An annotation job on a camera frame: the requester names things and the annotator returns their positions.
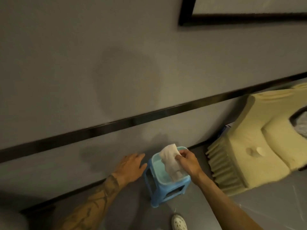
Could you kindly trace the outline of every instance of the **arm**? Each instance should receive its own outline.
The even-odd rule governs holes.
[[[95,230],[105,216],[109,206],[118,193],[130,182],[137,180],[146,169],[147,164],[140,168],[145,154],[125,156],[115,172],[88,197],[87,201],[74,209],[71,215],[59,225],[59,230]]]
[[[195,155],[189,150],[180,150],[175,158],[192,181],[201,189],[217,221],[223,230],[262,230],[240,207],[225,195],[201,170]]]

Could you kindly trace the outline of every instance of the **gray floor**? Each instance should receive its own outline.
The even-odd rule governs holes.
[[[205,147],[192,150],[203,170],[210,175]],[[50,229],[59,219],[85,201],[93,190],[59,201],[54,209],[30,216],[32,229]],[[307,170],[294,172],[282,181],[236,195],[232,199],[264,229],[307,229]],[[110,207],[100,230],[171,229],[170,217],[181,213],[191,230],[221,229],[201,191],[190,184],[186,193],[160,205],[150,206],[143,179],[128,185]]]

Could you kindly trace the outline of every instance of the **blue object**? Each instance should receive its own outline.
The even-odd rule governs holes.
[[[182,150],[187,148],[177,147],[177,149]],[[150,193],[150,204],[154,208],[158,207],[160,203],[170,200],[179,194],[184,194],[191,181],[191,177],[186,175],[181,180],[173,182],[165,171],[159,153],[156,153],[149,159],[143,176]]]

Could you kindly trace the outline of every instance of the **hand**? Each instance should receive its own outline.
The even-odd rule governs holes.
[[[140,176],[142,176],[144,170],[147,167],[147,163],[143,164],[140,168],[140,164],[145,154],[130,154],[124,156],[120,163],[116,166],[112,175],[117,179],[117,182],[121,188],[125,187],[128,183],[134,182]]]
[[[179,162],[182,168],[191,176],[193,183],[197,184],[199,176],[204,173],[198,163],[194,153],[187,149],[179,150],[180,155],[176,155],[175,159]]]

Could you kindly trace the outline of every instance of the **left hand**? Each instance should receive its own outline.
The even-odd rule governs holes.
[[[117,179],[117,182],[121,188],[125,187],[128,183],[136,181],[142,176],[144,170],[147,167],[147,163],[140,167],[141,161],[145,154],[130,154],[124,156],[124,158],[116,166],[112,175]]]

